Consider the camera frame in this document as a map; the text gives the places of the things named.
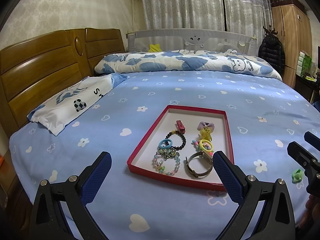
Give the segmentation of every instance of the wooden wardrobe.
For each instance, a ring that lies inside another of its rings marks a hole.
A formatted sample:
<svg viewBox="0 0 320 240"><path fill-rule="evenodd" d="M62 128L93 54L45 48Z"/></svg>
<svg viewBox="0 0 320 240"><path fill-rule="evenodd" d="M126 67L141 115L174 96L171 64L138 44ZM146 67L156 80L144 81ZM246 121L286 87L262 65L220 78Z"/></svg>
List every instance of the wooden wardrobe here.
<svg viewBox="0 0 320 240"><path fill-rule="evenodd" d="M284 46L285 68L283 82L294 87L300 50L312 57L310 21L295 5L282 5L272 8L273 25Z"/></svg>

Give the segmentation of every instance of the green hair tie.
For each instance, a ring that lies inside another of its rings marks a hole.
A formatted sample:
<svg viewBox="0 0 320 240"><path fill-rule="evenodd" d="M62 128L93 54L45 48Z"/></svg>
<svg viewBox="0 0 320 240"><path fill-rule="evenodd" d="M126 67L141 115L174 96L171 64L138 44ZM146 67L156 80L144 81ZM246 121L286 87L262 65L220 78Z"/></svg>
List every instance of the green hair tie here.
<svg viewBox="0 0 320 240"><path fill-rule="evenodd" d="M303 171L301 169L297 169L292 173L291 177L292 177L292 183L299 183L302 181Z"/></svg>

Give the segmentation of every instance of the metal screw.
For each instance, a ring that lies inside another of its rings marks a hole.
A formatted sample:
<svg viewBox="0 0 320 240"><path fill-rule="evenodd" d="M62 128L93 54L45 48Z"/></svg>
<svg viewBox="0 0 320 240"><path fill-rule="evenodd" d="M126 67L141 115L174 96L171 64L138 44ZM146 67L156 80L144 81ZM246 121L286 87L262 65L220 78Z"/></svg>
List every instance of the metal screw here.
<svg viewBox="0 0 320 240"><path fill-rule="evenodd" d="M40 185L41 185L41 186L47 185L47 180L46 180L46 179L41 180Z"/></svg>
<svg viewBox="0 0 320 240"><path fill-rule="evenodd" d="M69 177L69 181L70 182L74 182L76 180L77 180L77 176L76 175L72 175L72 176Z"/></svg>
<svg viewBox="0 0 320 240"><path fill-rule="evenodd" d="M279 184L284 185L285 181L283 179L278 179Z"/></svg>
<svg viewBox="0 0 320 240"><path fill-rule="evenodd" d="M256 180L256 177L253 176L253 175L249 175L249 176L248 176L248 180L250 180L250 181L255 181L255 180Z"/></svg>

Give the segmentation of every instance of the gray curtain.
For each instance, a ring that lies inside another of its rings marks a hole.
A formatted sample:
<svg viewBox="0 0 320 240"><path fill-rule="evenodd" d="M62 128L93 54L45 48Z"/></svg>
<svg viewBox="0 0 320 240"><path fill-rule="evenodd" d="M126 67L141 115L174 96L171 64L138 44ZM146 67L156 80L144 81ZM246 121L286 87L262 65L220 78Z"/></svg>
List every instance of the gray curtain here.
<svg viewBox="0 0 320 240"><path fill-rule="evenodd" d="M222 0L142 0L147 29L224 31Z"/></svg>
<svg viewBox="0 0 320 240"><path fill-rule="evenodd" d="M257 54L265 37L262 26L273 26L270 0L224 0L227 31L257 37Z"/></svg>

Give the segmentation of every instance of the purple bow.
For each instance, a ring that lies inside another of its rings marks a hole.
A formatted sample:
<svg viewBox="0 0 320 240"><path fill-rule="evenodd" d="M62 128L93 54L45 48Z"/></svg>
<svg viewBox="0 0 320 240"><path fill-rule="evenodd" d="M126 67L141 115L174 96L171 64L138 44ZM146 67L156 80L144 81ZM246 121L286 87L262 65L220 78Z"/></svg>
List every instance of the purple bow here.
<svg viewBox="0 0 320 240"><path fill-rule="evenodd" d="M211 123L208 123L208 122L200 122L199 125L198 125L198 130L200 131L202 128L205 128L205 127L210 127L213 131L214 129L214 124L211 122Z"/></svg>

